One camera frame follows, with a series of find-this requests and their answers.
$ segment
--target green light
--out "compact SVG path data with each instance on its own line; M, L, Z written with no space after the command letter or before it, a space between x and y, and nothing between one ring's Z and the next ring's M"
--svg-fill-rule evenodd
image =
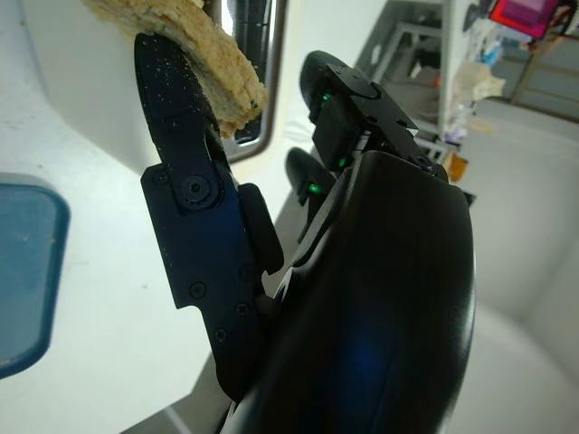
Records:
M319 185L315 185L315 184L308 185L308 190L310 190L313 194L322 193L322 189L319 187Z
M321 109L324 108L326 102L329 100L329 97L331 97L329 93L325 93L324 96L322 96L322 103L319 105Z

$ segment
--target screw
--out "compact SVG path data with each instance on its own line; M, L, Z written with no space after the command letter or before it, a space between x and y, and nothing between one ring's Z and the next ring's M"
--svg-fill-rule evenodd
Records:
M235 307L235 312L237 312L237 315L239 316L246 316L247 313L249 312L249 308L247 307L246 304L240 303Z
M203 298L207 292L207 288L202 282L195 282L189 287L189 294L193 298Z
M202 176L191 176L183 184L183 193L187 201L198 203L207 198L211 192L211 186Z
M223 328L215 330L215 339L217 342L224 342L227 339L227 332Z
M169 182L169 175L165 171L160 170L153 175L153 182L157 185L165 185Z

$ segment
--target toast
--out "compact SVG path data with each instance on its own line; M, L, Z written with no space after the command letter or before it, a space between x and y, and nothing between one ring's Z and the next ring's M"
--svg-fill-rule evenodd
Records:
M202 0L82 0L99 18L131 38L159 33L180 44L215 114L229 137L256 118L268 101L252 64L235 40L215 24Z

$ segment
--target blue lid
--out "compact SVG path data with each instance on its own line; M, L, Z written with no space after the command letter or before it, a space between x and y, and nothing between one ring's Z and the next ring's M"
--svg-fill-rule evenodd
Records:
M69 220L55 192L0 177L0 379L48 349Z

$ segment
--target robotic arm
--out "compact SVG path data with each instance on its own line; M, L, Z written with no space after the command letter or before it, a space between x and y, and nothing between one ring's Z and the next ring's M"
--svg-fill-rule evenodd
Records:
M141 183L177 307L197 306L233 399L222 433L441 430L474 317L469 208L376 83L313 52L300 86L321 163L287 172L306 225L283 265L259 189L238 185L179 47L140 34L141 102L162 163Z

